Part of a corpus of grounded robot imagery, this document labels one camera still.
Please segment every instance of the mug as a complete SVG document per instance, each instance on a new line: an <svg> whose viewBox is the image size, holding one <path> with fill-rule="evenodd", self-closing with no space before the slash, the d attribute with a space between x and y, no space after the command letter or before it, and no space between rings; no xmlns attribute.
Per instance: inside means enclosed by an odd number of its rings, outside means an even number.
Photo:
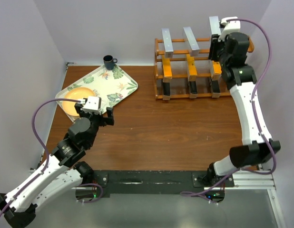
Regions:
<svg viewBox="0 0 294 228"><path fill-rule="evenodd" d="M113 70L114 65L118 62L116 58L112 56L105 56L104 57L104 64L107 70Z"/></svg>

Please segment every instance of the floral tray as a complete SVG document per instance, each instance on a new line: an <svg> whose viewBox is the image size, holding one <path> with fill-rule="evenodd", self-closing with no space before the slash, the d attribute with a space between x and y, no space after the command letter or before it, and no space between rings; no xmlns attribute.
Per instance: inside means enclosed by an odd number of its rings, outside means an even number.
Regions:
<svg viewBox="0 0 294 228"><path fill-rule="evenodd" d="M56 94L55 98L64 98L66 94L77 87L87 87L94 91L95 96L101 97L101 111L106 112L106 107L113 107L127 96L137 90L137 82L134 81L124 70L115 65L113 70L107 70L105 65L93 70L67 88ZM66 114L71 121L76 116Z"/></svg>

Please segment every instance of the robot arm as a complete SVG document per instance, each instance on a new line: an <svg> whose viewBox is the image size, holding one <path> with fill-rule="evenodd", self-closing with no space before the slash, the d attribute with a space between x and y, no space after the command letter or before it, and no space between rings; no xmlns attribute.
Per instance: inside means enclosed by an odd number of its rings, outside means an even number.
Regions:
<svg viewBox="0 0 294 228"><path fill-rule="evenodd" d="M239 21L227 22L228 19L231 18L222 19L220 22L220 27L224 27L222 33L218 32L217 29L212 29L216 33L213 32L211 37L208 58L220 63L222 79L226 82L227 89L230 90L238 111L243 145L231 148L227 157L210 165L207 170L209 180L216 175L227 175L238 168L267 162L271 158L269 148L259 133L252 110L251 97L257 79L254 69L245 64L249 37L238 32L240 29ZM276 153L280 150L280 143L272 140L272 136L265 125L257 92L254 102L262 133Z"/></svg>
<svg viewBox="0 0 294 228"><path fill-rule="evenodd" d="M101 98L90 96L81 102L84 105L75 104L80 118L74 121L64 139L52 151L46 170L42 172L46 164L44 162L17 188L7 194L0 193L1 210L12 201L4 211L4 217L13 228L26 227L35 218L36 212L68 189L82 182L92 182L93 170L85 162L78 161L86 154L85 150L93 145L98 128L114 124L113 109L107 108L108 117L103 117L99 111ZM13 196L19 189L38 174L40 175L14 199Z"/></svg>

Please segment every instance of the wooden table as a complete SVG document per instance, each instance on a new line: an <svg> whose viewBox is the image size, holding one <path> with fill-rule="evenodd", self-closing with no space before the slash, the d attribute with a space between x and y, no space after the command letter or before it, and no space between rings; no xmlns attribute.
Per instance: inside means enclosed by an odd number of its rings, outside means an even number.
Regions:
<svg viewBox="0 0 294 228"><path fill-rule="evenodd" d="M97 66L70 66L63 88ZM232 97L154 98L153 66L122 66L138 90L114 107L114 126L101 127L83 158L95 170L206 170L241 145ZM63 139L71 120L57 107L47 147Z"/></svg>

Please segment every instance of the plate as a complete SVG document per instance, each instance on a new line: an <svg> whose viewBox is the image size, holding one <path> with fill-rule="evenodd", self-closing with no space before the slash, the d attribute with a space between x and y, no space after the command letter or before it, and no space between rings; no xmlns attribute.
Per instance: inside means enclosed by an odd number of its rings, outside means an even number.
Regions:
<svg viewBox="0 0 294 228"><path fill-rule="evenodd" d="M95 93L89 88L79 87L72 89L65 95L64 98L78 100L82 98L88 98L88 96L95 96ZM71 116L79 116L79 114L75 110L74 104L74 102L63 101L62 109Z"/></svg>

